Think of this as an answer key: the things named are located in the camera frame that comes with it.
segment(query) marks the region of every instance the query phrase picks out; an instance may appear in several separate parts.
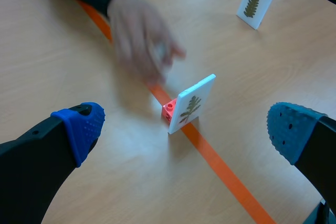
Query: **orange tape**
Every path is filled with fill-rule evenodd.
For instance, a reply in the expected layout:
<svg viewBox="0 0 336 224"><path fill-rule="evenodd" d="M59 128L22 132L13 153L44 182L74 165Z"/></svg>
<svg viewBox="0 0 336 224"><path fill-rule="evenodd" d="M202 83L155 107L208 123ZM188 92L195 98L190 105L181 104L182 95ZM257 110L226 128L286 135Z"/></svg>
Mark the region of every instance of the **orange tape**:
<svg viewBox="0 0 336 224"><path fill-rule="evenodd" d="M91 17L93 22L99 27L102 33L112 41L110 27L104 19L91 6L83 2L79 4L84 8L86 13ZM172 99L162 89L161 86L148 87L155 98L161 105L169 103ZM265 211L256 198L249 192L239 178L233 173L228 165L221 159L221 157L211 147L209 142L202 137L195 126L191 123L182 128L182 132L200 152L203 158L207 161L212 170L222 180L226 187L236 197L239 203L245 208L256 223L260 224L275 224L275 221Z"/></svg>

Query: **fern picture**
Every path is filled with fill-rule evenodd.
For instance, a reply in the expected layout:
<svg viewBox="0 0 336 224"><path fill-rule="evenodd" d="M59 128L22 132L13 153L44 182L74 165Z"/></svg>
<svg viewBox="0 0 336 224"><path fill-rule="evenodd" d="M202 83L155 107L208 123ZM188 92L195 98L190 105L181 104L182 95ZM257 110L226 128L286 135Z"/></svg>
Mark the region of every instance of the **fern picture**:
<svg viewBox="0 0 336 224"><path fill-rule="evenodd" d="M258 5L259 0L248 0L248 4L244 11L245 16L253 18L253 16L256 14Z"/></svg>
<svg viewBox="0 0 336 224"><path fill-rule="evenodd" d="M195 95L191 98L191 100L189 101L189 105L187 107L187 111L180 115L180 117L183 118L182 120L180 120L180 123L182 122L187 123L189 116L200 108L201 105L198 105L200 101L201 98L196 97Z"/></svg>

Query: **wooden table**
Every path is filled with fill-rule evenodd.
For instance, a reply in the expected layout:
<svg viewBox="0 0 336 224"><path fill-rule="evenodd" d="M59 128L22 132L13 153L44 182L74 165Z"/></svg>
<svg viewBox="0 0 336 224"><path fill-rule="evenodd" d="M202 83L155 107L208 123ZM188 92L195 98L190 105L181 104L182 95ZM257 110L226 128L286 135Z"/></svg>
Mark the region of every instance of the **wooden table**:
<svg viewBox="0 0 336 224"><path fill-rule="evenodd" d="M336 116L336 7L274 0L258 30L241 0L150 0L188 50L164 89L214 73L196 127L277 223L302 223L321 197L274 149L269 107L289 101ZM0 0L0 140L52 111L95 101L106 122L97 146L52 202L44 223L254 223L161 105L127 76L74 0Z"/></svg>

